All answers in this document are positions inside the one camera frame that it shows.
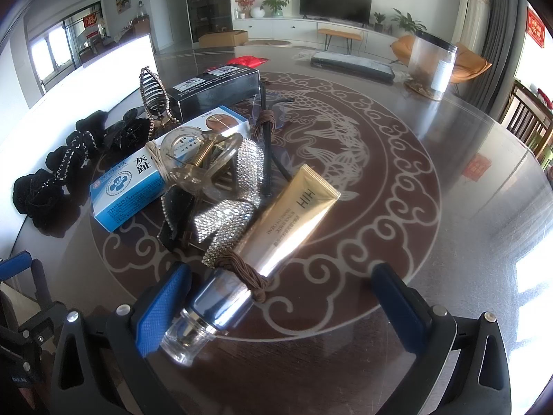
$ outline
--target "blue and white box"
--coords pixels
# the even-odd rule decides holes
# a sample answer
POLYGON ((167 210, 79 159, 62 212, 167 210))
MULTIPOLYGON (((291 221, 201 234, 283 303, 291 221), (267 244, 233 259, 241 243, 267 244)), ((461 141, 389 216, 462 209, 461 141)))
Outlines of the blue and white box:
MULTIPOLYGON (((214 130, 229 136, 235 132, 250 137, 248 120, 225 106, 210 110, 181 126, 214 130)), ((156 143, 161 146, 164 134, 156 143)), ((200 145, 193 139, 182 146, 179 159, 186 161, 200 145)), ((107 171, 90 186, 94 218, 107 231, 113 232, 126 220, 163 194, 165 183, 146 147, 107 171)))

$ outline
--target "metal screw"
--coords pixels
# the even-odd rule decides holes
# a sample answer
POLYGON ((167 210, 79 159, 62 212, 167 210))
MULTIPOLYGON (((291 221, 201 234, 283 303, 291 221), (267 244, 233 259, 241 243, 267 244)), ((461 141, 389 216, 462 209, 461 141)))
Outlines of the metal screw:
POLYGON ((489 321, 490 323, 496 322, 496 316, 492 314, 491 312, 484 312, 484 318, 489 321))
POLYGON ((123 316, 127 315, 131 311, 131 306, 128 304, 121 304, 117 309, 115 309, 115 313, 117 315, 123 316))
POLYGON ((67 321, 69 323, 73 323, 78 318, 78 312, 76 310, 73 310, 72 312, 67 314, 67 321))
POLYGON ((447 315, 447 309, 443 306, 440 306, 439 304, 432 307, 432 312, 434 312, 437 316, 447 315))

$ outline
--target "cardboard box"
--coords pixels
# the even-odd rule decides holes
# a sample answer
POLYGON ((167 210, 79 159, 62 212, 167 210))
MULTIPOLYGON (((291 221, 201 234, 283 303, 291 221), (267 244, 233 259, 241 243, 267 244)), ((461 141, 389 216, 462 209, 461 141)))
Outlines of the cardboard box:
POLYGON ((182 121, 187 121, 218 106, 231 106, 259 94, 259 82, 259 70, 233 64, 166 88, 179 106, 182 121))
POLYGON ((204 34, 198 39, 200 48, 208 47, 236 47, 248 41, 248 32, 242 30, 221 31, 219 33, 204 34))
MULTIPOLYGON (((181 126, 219 131, 225 136, 241 133, 250 137, 250 124, 236 112, 221 106, 202 114, 181 126)), ((156 139, 161 145, 163 136, 156 139)), ((176 157, 189 160, 199 147, 195 139, 183 142, 175 150, 176 157)), ((165 183, 146 147, 107 171, 90 186, 94 218, 107 231, 113 232, 135 213, 150 204, 164 192, 165 183)))

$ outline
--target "glossy table surface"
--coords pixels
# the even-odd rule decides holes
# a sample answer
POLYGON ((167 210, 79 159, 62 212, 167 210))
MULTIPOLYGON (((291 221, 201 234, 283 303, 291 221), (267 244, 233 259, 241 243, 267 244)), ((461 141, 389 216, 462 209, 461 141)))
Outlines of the glossy table surface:
MULTIPOLYGON (((270 93, 296 99, 275 110, 273 143, 284 165, 308 163, 344 197, 275 278, 267 302, 191 368, 162 352, 149 357, 175 399, 188 413, 375 413, 414 359, 370 290, 370 265, 387 260, 430 305, 497 316, 513 413, 525 413, 553 374, 553 192, 530 151, 455 96, 432 102, 401 83, 311 68, 294 48, 162 55, 158 70, 175 85, 235 55, 270 59, 259 68, 270 93)), ((139 104, 135 92, 108 124, 139 104)), ((235 109, 252 112, 247 103, 235 109)), ((279 179, 275 172, 275 185, 279 179)), ((114 310, 175 259, 205 275, 198 256, 158 244, 161 218, 154 202, 109 234, 88 201, 57 237, 27 219, 14 253, 42 261, 53 299, 85 314, 114 310)), ((34 294, 28 272, 11 284, 34 294)), ((424 413, 437 406, 455 359, 450 354, 424 413)))

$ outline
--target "black tv screen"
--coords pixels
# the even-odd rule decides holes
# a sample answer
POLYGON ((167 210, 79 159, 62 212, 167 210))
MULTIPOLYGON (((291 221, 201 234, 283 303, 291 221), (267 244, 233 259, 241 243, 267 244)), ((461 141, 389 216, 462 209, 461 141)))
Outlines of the black tv screen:
POLYGON ((372 0, 300 0, 300 14, 369 23, 372 0))

